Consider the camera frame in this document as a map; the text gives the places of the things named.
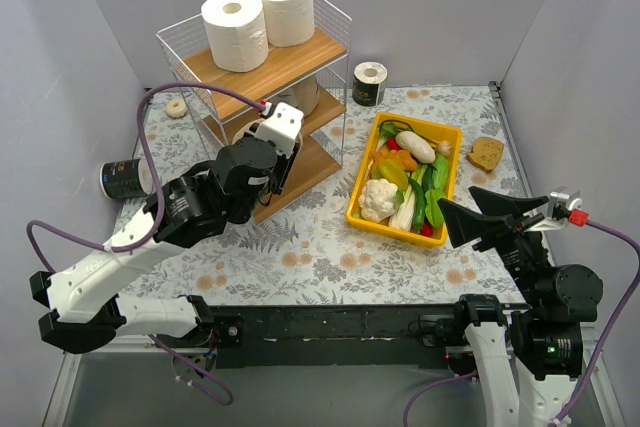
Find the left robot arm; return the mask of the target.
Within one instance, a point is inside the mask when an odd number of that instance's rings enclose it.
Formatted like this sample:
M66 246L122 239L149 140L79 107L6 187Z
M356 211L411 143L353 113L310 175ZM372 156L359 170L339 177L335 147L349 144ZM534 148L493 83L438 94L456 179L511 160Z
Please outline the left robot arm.
M258 205L282 192L295 158L272 141L244 135L149 196L99 249L63 271L33 274L32 297L48 309L38 321L41 339L73 354L129 335L205 345L216 326L202 297L137 299L121 291L154 266L222 234L228 224L248 222Z

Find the brown printed paper roll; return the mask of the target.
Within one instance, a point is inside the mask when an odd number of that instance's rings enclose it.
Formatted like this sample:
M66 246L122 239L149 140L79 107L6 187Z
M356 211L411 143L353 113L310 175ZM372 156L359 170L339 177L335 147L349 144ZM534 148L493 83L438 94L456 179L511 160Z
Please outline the brown printed paper roll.
M320 86L316 76L311 75L294 84L278 94L272 96L270 101L274 104L285 102L300 110L305 117L309 116L316 108L320 100Z

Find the white paper towel roll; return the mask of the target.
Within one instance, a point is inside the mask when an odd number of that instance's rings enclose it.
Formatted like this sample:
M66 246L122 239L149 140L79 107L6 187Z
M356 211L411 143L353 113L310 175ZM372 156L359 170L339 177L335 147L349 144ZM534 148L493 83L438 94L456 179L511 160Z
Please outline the white paper towel roll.
M292 47L307 42L314 35L314 0L261 1L271 45Z
M206 0L201 6L214 63L231 72L249 72L269 52L261 0Z

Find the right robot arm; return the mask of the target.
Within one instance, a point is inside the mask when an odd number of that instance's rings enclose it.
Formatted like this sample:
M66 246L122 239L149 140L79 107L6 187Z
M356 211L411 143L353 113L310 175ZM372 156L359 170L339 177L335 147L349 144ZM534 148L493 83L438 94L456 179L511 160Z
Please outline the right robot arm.
M495 251L527 307L508 311L493 295L463 294L442 321L446 338L471 348L488 425L564 425L582 373L581 326L596 320L603 282L584 265L552 265L542 234L584 220L582 199L564 188L536 198L470 193L476 211L438 202L450 241Z

